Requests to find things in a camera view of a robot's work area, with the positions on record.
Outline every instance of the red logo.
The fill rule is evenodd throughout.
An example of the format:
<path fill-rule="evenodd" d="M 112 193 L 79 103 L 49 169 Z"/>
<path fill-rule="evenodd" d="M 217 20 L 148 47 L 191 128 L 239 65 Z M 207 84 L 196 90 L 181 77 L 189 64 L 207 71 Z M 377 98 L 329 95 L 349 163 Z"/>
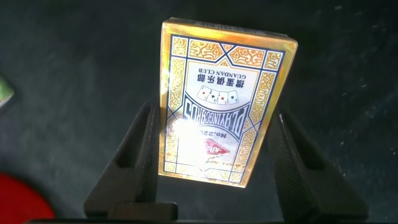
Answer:
<path fill-rule="evenodd" d="M 205 140 L 206 153 L 210 155 L 210 159 L 216 158 L 229 153 L 229 150 L 221 146 L 212 139 Z"/>

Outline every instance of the deck of playing cards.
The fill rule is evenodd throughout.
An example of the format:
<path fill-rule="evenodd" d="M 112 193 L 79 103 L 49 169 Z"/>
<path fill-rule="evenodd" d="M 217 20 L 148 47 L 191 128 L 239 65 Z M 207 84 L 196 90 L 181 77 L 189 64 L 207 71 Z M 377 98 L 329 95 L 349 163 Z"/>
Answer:
<path fill-rule="evenodd" d="M 161 47 L 159 174 L 245 187 L 297 42 L 171 18 Z"/>

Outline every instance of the dark gray surface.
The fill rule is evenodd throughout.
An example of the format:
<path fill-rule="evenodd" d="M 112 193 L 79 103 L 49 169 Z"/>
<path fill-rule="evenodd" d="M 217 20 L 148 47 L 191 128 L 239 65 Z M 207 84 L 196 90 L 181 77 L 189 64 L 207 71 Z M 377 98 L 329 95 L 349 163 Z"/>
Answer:
<path fill-rule="evenodd" d="M 161 22 L 183 17 L 295 38 L 281 103 L 365 199 L 369 220 L 398 222 L 394 7 L 212 3 L 1 1 L 0 71 L 17 97 L 0 116 L 0 170 L 43 191 L 60 217 L 81 217 L 135 112 L 159 95 Z M 189 186 L 196 182 L 161 178 L 158 199 L 176 201 L 184 219 L 280 220 L 270 169 L 262 151 L 236 197 L 212 185 L 194 196 Z"/>

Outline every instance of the green object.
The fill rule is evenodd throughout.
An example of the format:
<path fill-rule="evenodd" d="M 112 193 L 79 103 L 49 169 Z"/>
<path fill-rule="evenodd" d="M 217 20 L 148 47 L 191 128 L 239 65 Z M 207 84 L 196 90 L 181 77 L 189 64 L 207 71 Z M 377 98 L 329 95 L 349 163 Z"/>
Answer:
<path fill-rule="evenodd" d="M 0 77 L 0 108 L 14 95 L 14 90 Z"/>

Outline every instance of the playing card box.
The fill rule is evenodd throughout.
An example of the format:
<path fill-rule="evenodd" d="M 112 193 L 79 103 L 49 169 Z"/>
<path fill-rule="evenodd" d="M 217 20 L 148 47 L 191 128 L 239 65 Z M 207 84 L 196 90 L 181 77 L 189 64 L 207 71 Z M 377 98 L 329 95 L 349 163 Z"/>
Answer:
<path fill-rule="evenodd" d="M 165 21 L 159 174 L 245 187 L 296 49 L 282 34 Z"/>

